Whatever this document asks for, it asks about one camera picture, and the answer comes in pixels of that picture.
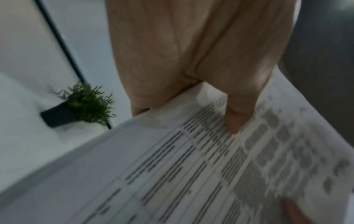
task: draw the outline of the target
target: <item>green plant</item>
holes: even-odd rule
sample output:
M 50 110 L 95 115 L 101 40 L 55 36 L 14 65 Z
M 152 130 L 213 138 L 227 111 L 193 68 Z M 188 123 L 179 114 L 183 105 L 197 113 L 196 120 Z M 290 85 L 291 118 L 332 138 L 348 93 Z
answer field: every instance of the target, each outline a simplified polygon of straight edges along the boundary
M 101 87 L 91 89 L 88 84 L 78 83 L 68 88 L 70 92 L 62 90 L 64 93 L 61 98 L 66 100 L 65 104 L 75 114 L 76 119 L 106 125 L 106 120 L 116 115 L 111 114 L 112 94 L 102 96 L 104 92 L 100 91 Z

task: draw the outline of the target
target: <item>small potted plant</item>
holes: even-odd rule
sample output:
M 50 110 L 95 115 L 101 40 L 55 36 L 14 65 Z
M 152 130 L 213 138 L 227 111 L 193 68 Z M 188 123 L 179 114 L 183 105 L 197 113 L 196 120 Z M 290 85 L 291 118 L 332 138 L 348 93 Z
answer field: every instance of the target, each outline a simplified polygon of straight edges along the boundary
M 61 98 L 65 101 L 41 112 L 41 117 L 51 128 L 75 121 L 106 125 L 107 119 L 115 117 L 115 114 L 111 114 L 112 94 L 102 96 L 101 87 L 91 89 L 88 84 L 78 83 L 68 88 L 70 92 L 62 90 L 64 93 Z

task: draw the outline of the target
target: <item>black pot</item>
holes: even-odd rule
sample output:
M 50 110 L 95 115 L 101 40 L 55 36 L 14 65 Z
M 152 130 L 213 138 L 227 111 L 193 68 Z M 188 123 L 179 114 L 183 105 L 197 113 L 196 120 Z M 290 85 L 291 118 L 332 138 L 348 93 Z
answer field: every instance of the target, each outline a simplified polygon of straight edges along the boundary
M 77 121 L 74 114 L 66 106 L 65 102 L 41 112 L 41 117 L 51 128 Z

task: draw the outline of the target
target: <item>white wall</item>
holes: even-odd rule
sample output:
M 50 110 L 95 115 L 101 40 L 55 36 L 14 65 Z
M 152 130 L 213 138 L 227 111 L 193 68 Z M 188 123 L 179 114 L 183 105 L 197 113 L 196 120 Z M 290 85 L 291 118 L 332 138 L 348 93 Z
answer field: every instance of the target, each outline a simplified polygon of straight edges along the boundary
M 37 6 L 30 0 L 0 1 L 0 192 L 103 133 L 98 124 L 51 129 L 39 112 L 61 100 L 78 82 Z
M 104 0 L 41 0 L 85 80 L 113 93 L 116 126 L 131 118 L 130 103 L 118 78 Z

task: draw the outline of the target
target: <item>paper document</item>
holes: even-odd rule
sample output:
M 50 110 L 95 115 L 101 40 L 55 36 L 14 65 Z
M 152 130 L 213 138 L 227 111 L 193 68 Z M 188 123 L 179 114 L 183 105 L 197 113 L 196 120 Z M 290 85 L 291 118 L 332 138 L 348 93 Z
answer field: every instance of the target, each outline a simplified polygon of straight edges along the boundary
M 237 135 L 202 83 L 59 159 L 0 197 L 6 224 L 276 224 L 280 198 L 343 223 L 354 151 L 275 70 Z

